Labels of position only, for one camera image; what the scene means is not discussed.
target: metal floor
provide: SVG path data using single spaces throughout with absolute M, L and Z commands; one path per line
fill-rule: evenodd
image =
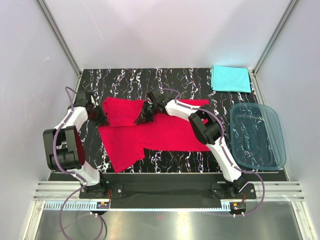
M 247 204 L 253 208 L 256 203 Z M 84 213 L 87 212 L 64 211 L 63 225 L 74 222 Z M 37 240 L 65 239 L 58 216 L 57 210 L 43 211 Z M 108 231 L 106 238 L 103 237 L 105 230 L 102 232 L 100 240 L 302 240 L 289 202 L 264 202 L 256 213 L 237 218 L 221 212 L 152 211 L 110 211 L 103 218 Z M 92 240 L 99 230 L 100 221 L 88 216 L 67 228 L 66 233 L 74 240 Z

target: cyan towel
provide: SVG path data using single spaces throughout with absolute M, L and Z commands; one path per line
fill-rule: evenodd
M 211 88 L 219 92 L 251 93 L 248 69 L 214 65 Z

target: folded towel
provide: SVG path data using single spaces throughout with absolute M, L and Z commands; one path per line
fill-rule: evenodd
M 181 100 L 202 106 L 209 100 Z M 144 101 L 108 97 L 103 105 L 110 126 L 99 127 L 99 133 L 112 163 L 119 173 L 145 157 L 144 149 L 156 151 L 194 151 L 209 149 L 200 143 L 188 121 L 176 116 L 158 113 L 153 122 L 134 125 Z
M 219 92 L 251 93 L 248 69 L 214 65 L 211 88 Z

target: blue plastic bin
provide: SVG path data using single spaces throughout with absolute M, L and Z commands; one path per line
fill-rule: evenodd
M 277 113 L 266 105 L 237 103 L 230 111 L 234 160 L 247 168 L 274 171 L 286 164 L 286 149 Z

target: red cloth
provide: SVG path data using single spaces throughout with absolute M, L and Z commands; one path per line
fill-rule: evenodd
M 202 106 L 209 100 L 181 100 Z M 119 173 L 145 157 L 144 149 L 156 151 L 209 151 L 200 143 L 188 121 L 158 113 L 153 122 L 134 125 L 144 101 L 108 97 L 103 102 L 110 126 L 99 127 L 113 169 Z

